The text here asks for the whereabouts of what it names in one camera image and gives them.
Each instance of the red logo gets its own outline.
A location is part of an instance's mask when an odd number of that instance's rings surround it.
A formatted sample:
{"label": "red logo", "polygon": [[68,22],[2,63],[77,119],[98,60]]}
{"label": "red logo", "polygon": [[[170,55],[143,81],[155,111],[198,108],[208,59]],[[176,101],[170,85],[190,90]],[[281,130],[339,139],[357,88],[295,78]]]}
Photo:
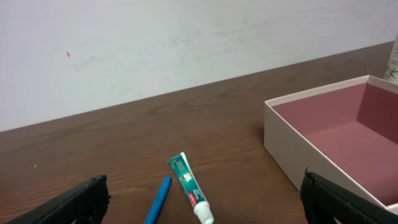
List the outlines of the red logo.
{"label": "red logo", "polygon": [[189,199],[191,199],[192,205],[195,206],[197,204],[197,198],[192,193],[188,194],[189,194]]}

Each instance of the white bottle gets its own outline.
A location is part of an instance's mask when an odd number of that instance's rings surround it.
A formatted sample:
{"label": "white bottle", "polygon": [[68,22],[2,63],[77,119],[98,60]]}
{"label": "white bottle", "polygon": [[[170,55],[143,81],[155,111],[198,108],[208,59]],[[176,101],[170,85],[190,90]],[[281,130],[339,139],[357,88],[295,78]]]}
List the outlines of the white bottle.
{"label": "white bottle", "polygon": [[388,62],[387,71],[383,78],[398,84],[398,36],[394,46],[392,47],[390,61]]}

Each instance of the box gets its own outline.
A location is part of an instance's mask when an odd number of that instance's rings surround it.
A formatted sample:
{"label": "box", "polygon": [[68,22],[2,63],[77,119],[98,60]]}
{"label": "box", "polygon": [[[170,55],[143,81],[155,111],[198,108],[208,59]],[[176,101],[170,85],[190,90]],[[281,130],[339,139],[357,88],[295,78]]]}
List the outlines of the box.
{"label": "box", "polygon": [[305,168],[398,214],[398,85],[363,76],[265,102],[264,147],[296,188]]}

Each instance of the toothpaste label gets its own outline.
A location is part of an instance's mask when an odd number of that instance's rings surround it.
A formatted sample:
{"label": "toothpaste label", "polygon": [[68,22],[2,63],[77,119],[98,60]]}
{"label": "toothpaste label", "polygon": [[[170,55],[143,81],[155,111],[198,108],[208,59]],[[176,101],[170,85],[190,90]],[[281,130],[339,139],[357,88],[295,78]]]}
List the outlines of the toothpaste label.
{"label": "toothpaste label", "polygon": [[192,172],[185,163],[181,155],[175,156],[169,160],[169,165],[173,169],[175,175],[178,177],[182,188],[191,202],[192,207],[199,202],[205,201],[203,193],[199,189],[199,186],[192,176]]}

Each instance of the wooden table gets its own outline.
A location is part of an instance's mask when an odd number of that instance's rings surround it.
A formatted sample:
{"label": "wooden table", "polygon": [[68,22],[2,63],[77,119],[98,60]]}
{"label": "wooden table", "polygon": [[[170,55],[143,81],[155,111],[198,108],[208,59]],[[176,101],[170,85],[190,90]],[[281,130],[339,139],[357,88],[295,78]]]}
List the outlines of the wooden table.
{"label": "wooden table", "polygon": [[112,198],[103,223],[143,223],[170,174],[158,223],[199,223],[167,164],[184,151],[216,223],[306,223],[297,189],[262,145],[264,101],[381,76],[391,48],[377,45],[0,133],[0,221],[106,174]]}

